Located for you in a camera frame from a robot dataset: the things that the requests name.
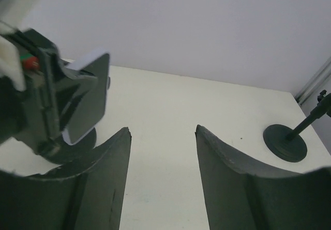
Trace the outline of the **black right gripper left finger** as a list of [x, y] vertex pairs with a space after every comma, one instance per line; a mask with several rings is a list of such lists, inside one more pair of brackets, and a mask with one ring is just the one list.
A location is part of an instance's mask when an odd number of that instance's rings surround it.
[[119, 229], [131, 139], [121, 128], [43, 175], [1, 171], [1, 229]]

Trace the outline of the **black phone stand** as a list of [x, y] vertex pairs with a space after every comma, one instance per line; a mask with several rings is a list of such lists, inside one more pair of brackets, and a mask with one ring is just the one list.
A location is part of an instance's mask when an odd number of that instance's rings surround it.
[[317, 119], [324, 115], [330, 116], [330, 94], [326, 90], [321, 91], [317, 101], [316, 107], [294, 129], [273, 124], [263, 131], [263, 140], [267, 148], [278, 158], [292, 163], [305, 159], [308, 149], [300, 134]]
[[[70, 103], [67, 104], [69, 112], [66, 113], [66, 115], [64, 115], [62, 118], [64, 120], [64, 128], [66, 127], [66, 124], [69, 123], [75, 109], [85, 94], [80, 97], [73, 98]], [[71, 146], [64, 141], [61, 132], [60, 136], [57, 137], [53, 143], [46, 145], [45, 149], [40, 152], [40, 155], [46, 160], [55, 164], [67, 163], [82, 156], [85, 152], [93, 149], [96, 144], [96, 136], [97, 133], [94, 127], [92, 131], [89, 132], [83, 139], [81, 139], [75, 145]]]

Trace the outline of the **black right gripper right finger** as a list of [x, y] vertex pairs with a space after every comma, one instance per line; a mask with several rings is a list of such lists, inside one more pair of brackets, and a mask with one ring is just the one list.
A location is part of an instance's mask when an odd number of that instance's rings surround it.
[[201, 125], [195, 138], [210, 229], [330, 229], [329, 167], [274, 167]]

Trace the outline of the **lavender case smartphone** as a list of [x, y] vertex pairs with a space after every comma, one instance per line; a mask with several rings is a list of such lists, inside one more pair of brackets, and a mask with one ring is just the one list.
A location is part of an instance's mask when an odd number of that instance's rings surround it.
[[90, 72], [97, 78], [97, 84], [82, 97], [62, 131], [62, 137], [68, 145], [75, 145], [83, 139], [105, 114], [110, 87], [110, 59], [109, 52], [95, 49], [66, 65], [71, 70]]

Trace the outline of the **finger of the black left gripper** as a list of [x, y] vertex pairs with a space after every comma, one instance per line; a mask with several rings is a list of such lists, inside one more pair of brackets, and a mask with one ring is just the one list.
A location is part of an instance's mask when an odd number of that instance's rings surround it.
[[56, 61], [55, 92], [58, 111], [58, 135], [60, 136], [64, 128], [62, 119], [69, 112], [67, 104], [73, 98], [80, 97], [97, 84], [97, 78], [87, 71], [75, 71], [66, 67], [63, 59]]

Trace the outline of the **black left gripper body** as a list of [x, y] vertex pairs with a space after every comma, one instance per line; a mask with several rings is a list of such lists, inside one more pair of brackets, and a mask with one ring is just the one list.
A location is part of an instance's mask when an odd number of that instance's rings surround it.
[[18, 64], [16, 76], [1, 71], [1, 143], [13, 137], [33, 152], [59, 152], [55, 82], [64, 66], [57, 46], [34, 29], [10, 28], [1, 37]]

